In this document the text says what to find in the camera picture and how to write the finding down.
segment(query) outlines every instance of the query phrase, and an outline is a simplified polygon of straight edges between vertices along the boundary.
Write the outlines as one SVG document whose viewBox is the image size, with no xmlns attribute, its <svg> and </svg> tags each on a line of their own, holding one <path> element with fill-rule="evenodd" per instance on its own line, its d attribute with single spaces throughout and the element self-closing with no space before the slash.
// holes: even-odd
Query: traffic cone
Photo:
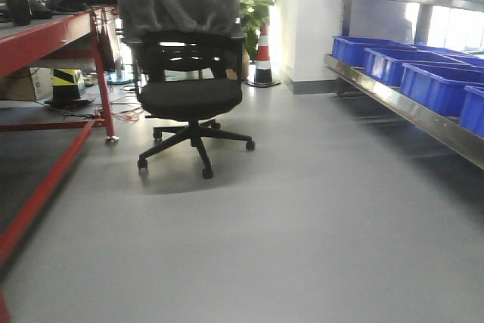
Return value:
<svg viewBox="0 0 484 323">
<path fill-rule="evenodd" d="M 88 104 L 94 101 L 85 93 L 85 83 L 80 70 L 54 69 L 52 71 L 52 96 L 45 101 L 54 107 L 71 104 Z"/>
<path fill-rule="evenodd" d="M 280 84 L 280 82 L 272 79 L 267 25 L 263 24 L 260 27 L 259 44 L 257 45 L 256 75 L 254 76 L 253 81 L 247 81 L 247 85 L 255 87 L 270 87 L 278 84 Z"/>
</svg>

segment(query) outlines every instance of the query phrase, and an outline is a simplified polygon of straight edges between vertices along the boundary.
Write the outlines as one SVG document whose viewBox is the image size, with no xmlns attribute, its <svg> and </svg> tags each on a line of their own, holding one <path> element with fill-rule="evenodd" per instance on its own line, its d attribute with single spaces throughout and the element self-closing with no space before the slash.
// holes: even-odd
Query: chair seat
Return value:
<svg viewBox="0 0 484 323">
<path fill-rule="evenodd" d="M 232 110 L 242 102 L 242 91 L 232 79 L 149 82 L 140 102 L 161 119 L 204 120 Z"/>
</svg>

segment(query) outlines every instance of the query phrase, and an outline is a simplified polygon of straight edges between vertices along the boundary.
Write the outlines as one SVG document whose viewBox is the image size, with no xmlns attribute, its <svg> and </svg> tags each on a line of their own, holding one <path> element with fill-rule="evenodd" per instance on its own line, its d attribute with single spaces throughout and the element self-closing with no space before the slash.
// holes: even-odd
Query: orange and white traffic cone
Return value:
<svg viewBox="0 0 484 323">
<path fill-rule="evenodd" d="M 253 81 L 247 81 L 247 85 L 255 87 L 269 87 L 278 84 L 280 84 L 280 82 L 272 79 L 267 25 L 263 24 L 260 27 L 259 44 L 257 45 L 256 75 L 254 76 Z"/>
</svg>

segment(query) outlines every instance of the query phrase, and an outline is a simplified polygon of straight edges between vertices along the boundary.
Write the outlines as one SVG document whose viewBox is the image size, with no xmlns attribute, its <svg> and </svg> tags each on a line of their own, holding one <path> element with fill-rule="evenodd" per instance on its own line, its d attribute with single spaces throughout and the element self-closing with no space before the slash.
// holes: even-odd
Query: black office chair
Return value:
<svg viewBox="0 0 484 323">
<path fill-rule="evenodd" d="M 146 169 L 146 158 L 190 139 L 205 168 L 202 176 L 213 177 L 212 166 L 203 146 L 202 137 L 241 140 L 252 151 L 255 142 L 248 135 L 220 130 L 213 117 L 227 113 L 242 101 L 240 77 L 245 35 L 214 36 L 201 33 L 165 31 L 151 33 L 142 40 L 125 40 L 131 48 L 134 64 L 147 75 L 147 83 L 139 89 L 137 75 L 135 90 L 141 106 L 159 119 L 188 122 L 186 126 L 155 127 L 153 137 L 161 139 L 163 132 L 175 133 L 139 155 L 138 168 Z M 182 45 L 167 44 L 177 42 Z M 225 72 L 233 55 L 237 79 L 229 79 Z M 210 68 L 214 78 L 204 79 L 202 70 Z M 165 71 L 198 71 L 198 79 L 166 80 Z"/>
</svg>

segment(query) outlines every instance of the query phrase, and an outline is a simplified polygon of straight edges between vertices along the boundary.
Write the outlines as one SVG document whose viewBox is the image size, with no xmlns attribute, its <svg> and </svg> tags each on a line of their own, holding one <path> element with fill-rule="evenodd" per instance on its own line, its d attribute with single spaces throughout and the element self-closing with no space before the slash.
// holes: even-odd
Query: blue plastic bin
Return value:
<svg viewBox="0 0 484 323">
<path fill-rule="evenodd" d="M 364 72 L 388 86 L 400 86 L 403 64 L 462 64 L 453 58 L 428 51 L 366 48 Z"/>
<path fill-rule="evenodd" d="M 484 71 L 404 64 L 400 92 L 443 116 L 461 115 L 467 85 L 483 87 Z"/>
<path fill-rule="evenodd" d="M 484 67 L 484 58 L 479 58 L 475 56 L 460 56 L 455 54 L 450 54 L 450 58 L 454 58 L 460 62 L 464 62 L 474 67 Z"/>
<path fill-rule="evenodd" d="M 445 55 L 455 54 L 457 56 L 463 56 L 463 57 L 475 57 L 470 53 L 454 51 L 453 49 L 449 49 L 445 47 L 433 47 L 431 45 L 411 45 L 411 46 L 415 47 L 416 49 L 420 49 L 421 51 L 429 51 L 429 52 L 440 53 Z"/>
<path fill-rule="evenodd" d="M 466 98 L 459 124 L 484 138 L 484 88 L 464 87 Z"/>
<path fill-rule="evenodd" d="M 410 45 L 388 39 L 334 36 L 333 57 L 352 67 L 365 65 L 365 48 L 414 49 Z"/>
</svg>

